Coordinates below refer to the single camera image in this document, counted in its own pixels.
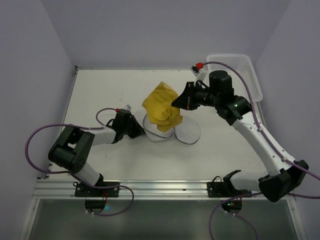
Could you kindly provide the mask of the white mesh laundry bag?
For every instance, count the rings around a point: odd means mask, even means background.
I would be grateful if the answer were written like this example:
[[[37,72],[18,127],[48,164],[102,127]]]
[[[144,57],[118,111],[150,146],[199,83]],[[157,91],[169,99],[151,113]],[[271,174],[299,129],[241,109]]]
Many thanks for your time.
[[[181,124],[166,132],[162,132],[157,129],[155,124],[150,123],[147,115],[145,115],[142,121],[142,127],[149,140],[153,143],[164,142],[175,137],[177,141],[183,144],[193,145],[201,137],[200,125],[189,116],[184,116]]]

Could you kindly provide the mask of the yellow bra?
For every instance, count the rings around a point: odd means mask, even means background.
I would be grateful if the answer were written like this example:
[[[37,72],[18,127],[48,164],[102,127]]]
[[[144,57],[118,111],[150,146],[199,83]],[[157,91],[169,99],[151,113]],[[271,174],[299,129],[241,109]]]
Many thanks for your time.
[[[176,91],[161,81],[143,101],[142,107],[146,110],[149,122],[156,125],[159,131],[167,132],[182,123],[180,109],[172,106],[177,98]]]

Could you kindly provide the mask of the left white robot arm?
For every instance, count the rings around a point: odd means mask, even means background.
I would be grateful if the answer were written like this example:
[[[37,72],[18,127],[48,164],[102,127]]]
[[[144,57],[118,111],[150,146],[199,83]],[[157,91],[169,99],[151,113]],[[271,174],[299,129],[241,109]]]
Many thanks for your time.
[[[99,186],[103,176],[87,162],[93,146],[116,144],[128,136],[135,139],[145,134],[143,127],[127,109],[116,109],[111,124],[83,128],[65,126],[48,153],[48,159],[89,186]]]

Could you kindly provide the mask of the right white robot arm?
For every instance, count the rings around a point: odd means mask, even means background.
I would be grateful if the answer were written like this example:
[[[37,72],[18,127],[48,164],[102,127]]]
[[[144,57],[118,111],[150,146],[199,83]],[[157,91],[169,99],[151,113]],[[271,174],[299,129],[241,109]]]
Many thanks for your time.
[[[187,82],[172,106],[193,111],[200,106],[213,107],[217,114],[249,143],[262,161],[265,176],[250,176],[234,170],[223,177],[219,186],[229,197],[261,192],[269,201],[277,202],[297,188],[309,169],[304,160],[297,161],[271,136],[258,119],[249,101],[235,94],[232,77],[224,70],[208,75],[209,85],[201,80]]]

